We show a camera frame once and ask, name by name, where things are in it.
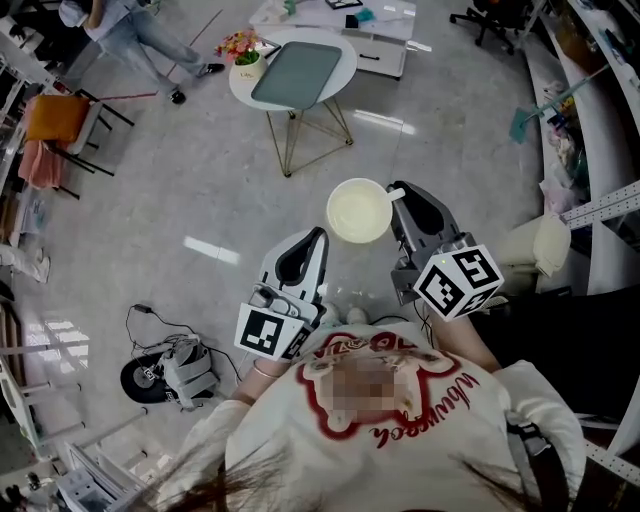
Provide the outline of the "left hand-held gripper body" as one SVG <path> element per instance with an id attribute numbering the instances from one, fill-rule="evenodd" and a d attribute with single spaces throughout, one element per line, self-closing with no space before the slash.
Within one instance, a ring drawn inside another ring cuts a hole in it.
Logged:
<path id="1" fill-rule="evenodd" d="M 271 361 L 293 361 L 319 326 L 325 307 L 265 283 L 255 283 L 248 302 L 240 304 L 234 346 Z"/>

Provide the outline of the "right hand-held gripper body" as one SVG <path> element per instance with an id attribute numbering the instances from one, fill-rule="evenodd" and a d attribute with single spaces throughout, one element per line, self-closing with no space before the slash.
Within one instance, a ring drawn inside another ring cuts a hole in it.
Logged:
<path id="1" fill-rule="evenodd" d="M 479 310 L 504 283 L 486 246 L 468 232 L 401 258 L 391 279 L 401 304 L 422 299 L 444 321 Z"/>

